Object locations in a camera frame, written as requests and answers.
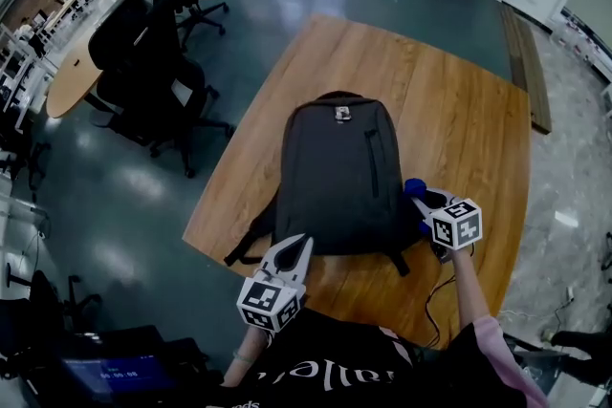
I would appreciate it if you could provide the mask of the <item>person's right forearm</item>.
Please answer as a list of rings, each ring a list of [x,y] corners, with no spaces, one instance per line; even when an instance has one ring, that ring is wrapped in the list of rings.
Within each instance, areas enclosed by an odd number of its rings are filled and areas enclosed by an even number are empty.
[[[490,310],[481,289],[470,252],[466,248],[450,252],[453,263],[459,324],[463,329],[469,324],[490,315]]]

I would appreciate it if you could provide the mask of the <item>person's black pink shirt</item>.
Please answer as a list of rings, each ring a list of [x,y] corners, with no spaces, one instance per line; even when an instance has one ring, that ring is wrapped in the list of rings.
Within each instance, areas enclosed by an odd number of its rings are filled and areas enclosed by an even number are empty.
[[[432,355],[379,326],[301,311],[206,408],[548,408],[498,322],[482,317]]]

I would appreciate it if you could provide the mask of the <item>blue cloth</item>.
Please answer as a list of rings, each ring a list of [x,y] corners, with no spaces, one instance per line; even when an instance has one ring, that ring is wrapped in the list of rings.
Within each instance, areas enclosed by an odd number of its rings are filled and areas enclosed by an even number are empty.
[[[424,201],[426,190],[427,190],[426,183],[420,179],[411,178],[411,179],[406,180],[404,183],[404,194],[407,196],[407,198],[410,201],[412,201],[411,200],[412,197],[418,197],[422,201]],[[412,202],[412,206],[416,209],[416,211],[420,215],[420,223],[418,224],[418,228],[420,232],[424,236],[429,236],[431,234],[431,225],[424,225],[424,223],[422,222],[422,215],[418,211],[418,209],[416,208],[413,202]]]

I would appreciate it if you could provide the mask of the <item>white metal shelf rack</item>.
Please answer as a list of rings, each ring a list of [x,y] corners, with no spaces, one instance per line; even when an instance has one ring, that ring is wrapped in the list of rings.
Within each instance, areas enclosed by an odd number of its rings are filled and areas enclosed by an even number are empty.
[[[0,113],[10,116],[17,132],[29,113],[41,111],[54,75],[29,44],[0,23]]]

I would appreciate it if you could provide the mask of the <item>dark wooden plank platform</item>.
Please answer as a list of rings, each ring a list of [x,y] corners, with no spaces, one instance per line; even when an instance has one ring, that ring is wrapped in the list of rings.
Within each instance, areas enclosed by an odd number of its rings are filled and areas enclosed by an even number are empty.
[[[501,18],[506,35],[512,82],[530,99],[532,127],[542,135],[552,131],[552,119],[544,72],[529,24],[502,3]]]

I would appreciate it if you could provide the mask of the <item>black mesh office chair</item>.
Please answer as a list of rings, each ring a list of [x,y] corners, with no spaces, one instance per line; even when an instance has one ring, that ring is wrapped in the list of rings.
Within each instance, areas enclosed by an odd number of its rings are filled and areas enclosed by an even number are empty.
[[[98,81],[97,93],[120,108],[114,127],[148,145],[151,157],[159,157],[162,146],[173,142],[188,178],[194,176],[189,162],[194,128],[222,129],[227,139],[235,133],[233,125],[203,116],[208,99],[220,94],[206,83],[201,66],[183,56],[158,69],[141,65],[108,70]]]
[[[144,77],[176,77],[191,61],[178,36],[174,0],[122,0],[88,43],[94,65]]]

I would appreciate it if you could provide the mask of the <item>round wooden table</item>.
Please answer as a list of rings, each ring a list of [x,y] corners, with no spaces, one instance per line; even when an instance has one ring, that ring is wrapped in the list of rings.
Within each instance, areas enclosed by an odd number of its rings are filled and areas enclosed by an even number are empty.
[[[50,118],[62,118],[86,101],[95,109],[114,114],[115,111],[92,94],[102,70],[93,62],[89,52],[89,41],[101,23],[118,6],[121,0],[105,0],[95,13],[94,20],[71,41],[49,87],[46,111]]]

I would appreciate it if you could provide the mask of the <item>person's left forearm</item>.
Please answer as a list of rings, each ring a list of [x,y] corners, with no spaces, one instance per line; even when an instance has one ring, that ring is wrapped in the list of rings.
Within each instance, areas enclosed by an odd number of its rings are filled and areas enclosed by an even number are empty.
[[[233,355],[233,360],[226,370],[223,387],[236,387],[240,384],[255,361],[268,347],[268,334],[264,330],[249,327],[242,343]]]

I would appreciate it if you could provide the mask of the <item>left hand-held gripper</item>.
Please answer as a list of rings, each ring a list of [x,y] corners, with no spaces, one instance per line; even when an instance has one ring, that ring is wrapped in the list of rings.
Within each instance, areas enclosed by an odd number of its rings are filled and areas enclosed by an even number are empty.
[[[251,327],[279,333],[303,308],[314,239],[300,233],[271,246],[247,277],[236,307]]]

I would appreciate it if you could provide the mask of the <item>grey backpack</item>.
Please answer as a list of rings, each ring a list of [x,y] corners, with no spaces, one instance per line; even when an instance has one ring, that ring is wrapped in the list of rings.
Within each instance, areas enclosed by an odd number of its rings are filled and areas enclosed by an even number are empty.
[[[408,275],[403,253],[419,241],[420,229],[404,195],[395,126],[381,101],[336,91],[291,113],[279,186],[224,261],[250,265],[257,240],[300,234],[313,239],[315,256],[383,254]]]

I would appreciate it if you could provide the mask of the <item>black tablet blue screen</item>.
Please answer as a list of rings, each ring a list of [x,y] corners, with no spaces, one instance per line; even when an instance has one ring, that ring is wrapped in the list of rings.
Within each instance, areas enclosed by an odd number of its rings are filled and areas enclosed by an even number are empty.
[[[112,397],[178,386],[162,361],[154,354],[120,357],[62,358],[62,367],[90,397]]]

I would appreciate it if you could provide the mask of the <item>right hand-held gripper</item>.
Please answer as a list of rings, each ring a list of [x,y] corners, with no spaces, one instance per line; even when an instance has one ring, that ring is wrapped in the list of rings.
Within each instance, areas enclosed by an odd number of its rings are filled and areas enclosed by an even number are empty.
[[[424,225],[430,225],[431,243],[444,252],[461,250],[482,239],[482,210],[473,200],[462,200],[444,189],[430,187],[424,201],[418,197],[411,200]],[[435,210],[429,205],[447,206]]]

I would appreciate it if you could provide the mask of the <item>group of clear water bottles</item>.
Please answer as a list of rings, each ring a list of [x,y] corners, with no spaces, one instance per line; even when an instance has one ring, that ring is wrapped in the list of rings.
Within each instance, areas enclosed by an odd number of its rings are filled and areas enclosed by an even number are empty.
[[[574,57],[590,65],[599,64],[612,71],[612,57],[572,18],[561,16],[553,27],[553,40]]]

